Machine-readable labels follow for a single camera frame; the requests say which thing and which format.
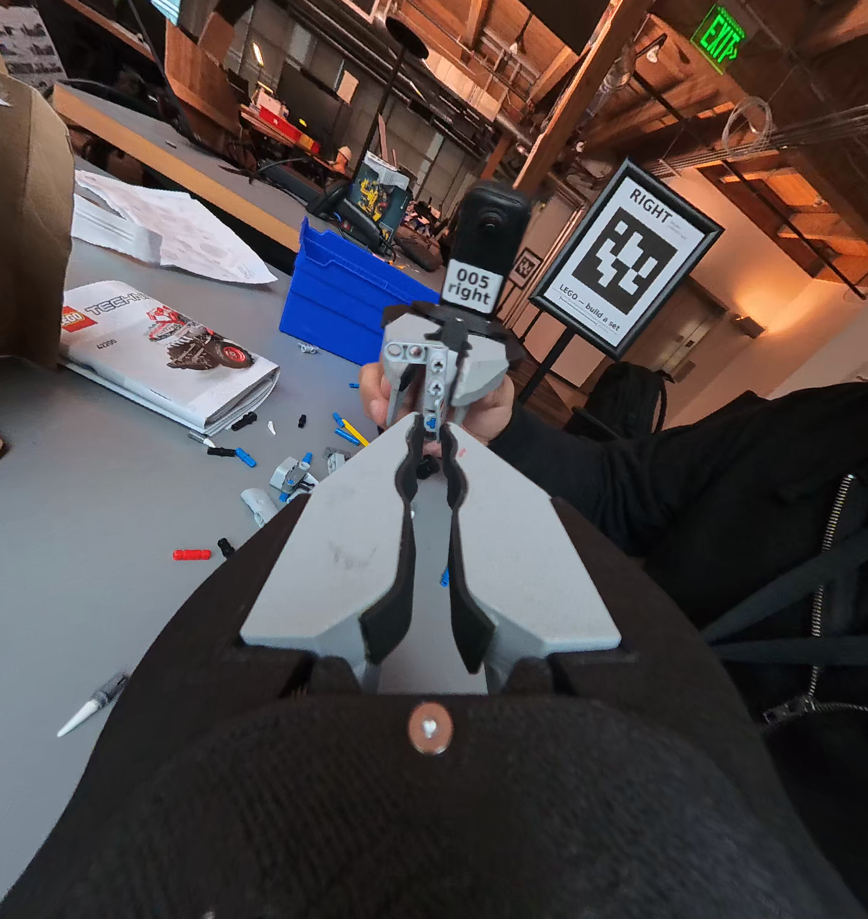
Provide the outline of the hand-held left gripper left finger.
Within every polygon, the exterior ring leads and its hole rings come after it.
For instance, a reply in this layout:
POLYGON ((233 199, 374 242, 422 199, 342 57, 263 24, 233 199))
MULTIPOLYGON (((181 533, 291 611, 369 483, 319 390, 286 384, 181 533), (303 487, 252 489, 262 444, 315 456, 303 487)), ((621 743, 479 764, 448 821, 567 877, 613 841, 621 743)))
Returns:
POLYGON ((248 646, 381 664, 413 610, 420 415, 317 485, 240 630, 248 646))

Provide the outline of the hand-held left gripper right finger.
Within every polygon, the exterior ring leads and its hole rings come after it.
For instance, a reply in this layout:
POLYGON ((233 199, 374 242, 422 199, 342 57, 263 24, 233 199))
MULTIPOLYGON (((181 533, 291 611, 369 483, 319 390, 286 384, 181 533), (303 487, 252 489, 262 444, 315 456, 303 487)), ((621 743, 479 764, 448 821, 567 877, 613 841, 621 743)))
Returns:
POLYGON ((441 429, 451 628, 469 673, 613 650, 622 636, 543 489, 463 428, 441 429))

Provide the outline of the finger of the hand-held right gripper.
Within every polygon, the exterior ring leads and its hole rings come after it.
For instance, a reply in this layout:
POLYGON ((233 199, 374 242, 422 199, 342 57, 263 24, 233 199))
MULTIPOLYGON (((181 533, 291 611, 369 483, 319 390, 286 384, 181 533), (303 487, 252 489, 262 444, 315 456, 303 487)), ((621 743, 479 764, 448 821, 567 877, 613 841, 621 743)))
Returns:
POLYGON ((475 403, 498 388, 508 369, 507 347, 503 341, 469 336, 456 360, 448 387, 448 415, 452 423, 461 424, 475 403))
MULTIPOLYGON (((439 327, 427 318, 397 318, 383 330, 383 344, 391 341, 411 343, 441 342, 439 327)), ((411 405, 410 411, 420 408, 417 400, 417 388, 413 387, 406 397, 405 404, 411 405)))

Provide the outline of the grey LEGO Technic assembly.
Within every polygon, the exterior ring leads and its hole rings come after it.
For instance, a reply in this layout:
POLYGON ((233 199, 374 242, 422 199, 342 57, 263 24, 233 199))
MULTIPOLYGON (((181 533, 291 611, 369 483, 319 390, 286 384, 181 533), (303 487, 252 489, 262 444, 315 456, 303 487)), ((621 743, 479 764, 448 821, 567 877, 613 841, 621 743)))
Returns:
POLYGON ((386 427, 392 426, 402 411, 406 397, 417 388, 425 437, 440 442, 440 429, 449 409, 449 384, 455 360, 441 342, 411 343, 391 341, 382 348, 384 377, 390 384, 386 427))

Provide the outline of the grey lego panel subassembly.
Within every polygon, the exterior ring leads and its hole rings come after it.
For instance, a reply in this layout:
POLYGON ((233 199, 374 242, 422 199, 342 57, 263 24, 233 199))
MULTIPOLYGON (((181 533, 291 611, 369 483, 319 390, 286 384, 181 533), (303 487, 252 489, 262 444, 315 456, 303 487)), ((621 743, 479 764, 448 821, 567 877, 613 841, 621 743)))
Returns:
POLYGON ((311 473, 312 460, 313 453, 307 452, 302 459, 289 457, 276 467, 268 484, 278 492, 279 504, 287 504, 298 495, 310 494, 318 485, 318 479, 311 473))

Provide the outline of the person's right forearm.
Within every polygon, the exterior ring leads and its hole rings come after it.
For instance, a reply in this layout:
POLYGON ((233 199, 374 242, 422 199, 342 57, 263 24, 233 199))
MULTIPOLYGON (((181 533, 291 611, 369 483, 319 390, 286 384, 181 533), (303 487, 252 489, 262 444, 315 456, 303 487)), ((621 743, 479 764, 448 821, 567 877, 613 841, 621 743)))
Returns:
POLYGON ((690 426, 607 443, 513 410, 490 444, 671 596, 745 594, 868 526, 868 383, 748 393, 690 426))

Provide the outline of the printed cardboard lego box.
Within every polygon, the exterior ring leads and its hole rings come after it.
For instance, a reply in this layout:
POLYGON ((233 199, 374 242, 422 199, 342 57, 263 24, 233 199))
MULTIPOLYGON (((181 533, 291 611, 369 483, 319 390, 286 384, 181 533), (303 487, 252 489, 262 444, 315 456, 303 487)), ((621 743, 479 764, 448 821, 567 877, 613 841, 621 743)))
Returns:
POLYGON ((58 363, 74 184, 67 126, 0 73, 0 358, 58 363))

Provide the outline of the blue plastic bin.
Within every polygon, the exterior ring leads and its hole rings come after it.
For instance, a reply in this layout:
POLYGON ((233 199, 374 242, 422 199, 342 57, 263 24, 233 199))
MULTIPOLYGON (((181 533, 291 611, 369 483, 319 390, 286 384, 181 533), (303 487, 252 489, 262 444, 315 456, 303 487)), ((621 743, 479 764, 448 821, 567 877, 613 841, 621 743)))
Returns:
POLYGON ((299 242, 279 330, 320 350, 357 365, 374 362, 385 308, 439 299, 440 276, 424 283, 333 230, 315 230, 306 217, 299 242))

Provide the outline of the colourful toy box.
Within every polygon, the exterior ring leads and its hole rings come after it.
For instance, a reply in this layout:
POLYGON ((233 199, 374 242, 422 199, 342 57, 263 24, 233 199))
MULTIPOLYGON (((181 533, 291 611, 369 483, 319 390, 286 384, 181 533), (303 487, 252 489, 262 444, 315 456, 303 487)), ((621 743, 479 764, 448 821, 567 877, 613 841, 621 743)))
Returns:
POLYGON ((382 239, 393 241, 413 199, 413 174, 368 152, 348 190, 348 201, 377 227, 382 239))

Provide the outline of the framed marker sign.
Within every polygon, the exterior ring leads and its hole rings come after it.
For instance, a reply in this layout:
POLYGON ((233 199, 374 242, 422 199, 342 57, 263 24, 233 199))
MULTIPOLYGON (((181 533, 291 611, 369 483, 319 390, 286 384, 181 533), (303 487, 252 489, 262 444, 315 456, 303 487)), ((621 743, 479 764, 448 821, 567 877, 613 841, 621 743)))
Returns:
POLYGON ((525 403, 579 337, 615 361, 721 238, 706 213, 626 159, 554 259, 529 303, 565 330, 518 396, 525 403))

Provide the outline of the black chair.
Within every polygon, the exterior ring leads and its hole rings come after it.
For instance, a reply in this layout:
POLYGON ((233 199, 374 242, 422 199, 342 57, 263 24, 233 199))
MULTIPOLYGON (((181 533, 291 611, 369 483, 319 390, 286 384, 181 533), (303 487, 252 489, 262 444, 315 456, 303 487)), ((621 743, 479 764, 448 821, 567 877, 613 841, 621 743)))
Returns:
POLYGON ((608 366, 582 408, 575 408, 563 430, 571 435, 612 442, 656 434, 665 427, 670 374, 628 363, 608 366))

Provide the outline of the white instruction booklet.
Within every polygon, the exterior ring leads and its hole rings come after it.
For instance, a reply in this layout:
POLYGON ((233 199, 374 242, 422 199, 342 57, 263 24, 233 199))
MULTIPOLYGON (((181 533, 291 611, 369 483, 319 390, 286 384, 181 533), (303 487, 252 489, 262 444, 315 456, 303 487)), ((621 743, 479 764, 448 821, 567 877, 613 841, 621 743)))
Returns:
POLYGON ((123 282, 65 291, 62 363, 204 435, 231 427, 273 391, 279 367, 123 282))

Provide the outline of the green exit sign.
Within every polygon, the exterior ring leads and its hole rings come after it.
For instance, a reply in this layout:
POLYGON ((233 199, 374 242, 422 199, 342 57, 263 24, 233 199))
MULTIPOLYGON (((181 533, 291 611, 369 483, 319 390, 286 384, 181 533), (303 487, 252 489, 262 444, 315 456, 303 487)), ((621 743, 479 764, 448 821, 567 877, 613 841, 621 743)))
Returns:
POLYGON ((690 36, 690 43, 718 75, 725 75, 748 38, 729 8, 715 2, 690 36))

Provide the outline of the long background table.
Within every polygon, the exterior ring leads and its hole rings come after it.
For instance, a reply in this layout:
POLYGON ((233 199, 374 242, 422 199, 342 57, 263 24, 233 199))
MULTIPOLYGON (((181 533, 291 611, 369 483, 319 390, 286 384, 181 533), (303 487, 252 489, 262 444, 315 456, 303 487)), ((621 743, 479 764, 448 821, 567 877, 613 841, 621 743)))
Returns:
POLYGON ((300 247, 303 220, 317 232, 341 234, 336 223, 308 215, 300 201, 281 190, 250 183, 246 174, 232 172, 229 164, 195 147, 167 123, 63 84, 55 85, 52 105, 61 118, 293 252, 300 247))

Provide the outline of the white sign black text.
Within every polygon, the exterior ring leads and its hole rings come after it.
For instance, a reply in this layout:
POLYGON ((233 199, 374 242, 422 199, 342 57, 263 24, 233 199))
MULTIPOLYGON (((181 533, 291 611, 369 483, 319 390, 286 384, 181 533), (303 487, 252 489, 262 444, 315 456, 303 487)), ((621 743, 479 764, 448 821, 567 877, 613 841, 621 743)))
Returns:
POLYGON ((0 57, 11 77, 39 91, 67 78, 56 45, 33 6, 0 6, 0 57))

